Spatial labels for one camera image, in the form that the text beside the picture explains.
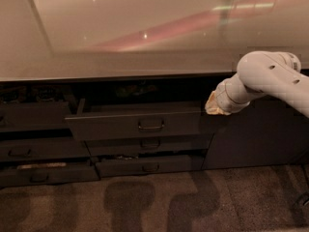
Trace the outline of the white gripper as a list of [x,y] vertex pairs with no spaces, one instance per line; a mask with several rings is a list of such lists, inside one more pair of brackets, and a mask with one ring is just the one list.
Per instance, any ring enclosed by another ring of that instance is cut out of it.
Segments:
[[249,101],[246,103],[236,103],[233,101],[227,92],[227,81],[223,80],[217,85],[215,92],[211,92],[205,104],[205,110],[209,115],[228,116],[240,112],[248,104]]

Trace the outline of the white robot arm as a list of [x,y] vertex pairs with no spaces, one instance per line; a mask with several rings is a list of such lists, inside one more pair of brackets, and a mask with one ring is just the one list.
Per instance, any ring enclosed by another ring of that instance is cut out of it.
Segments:
[[253,51],[245,54],[237,72],[221,81],[205,104],[209,115],[238,113],[252,101],[275,97],[309,117],[309,77],[289,52]]

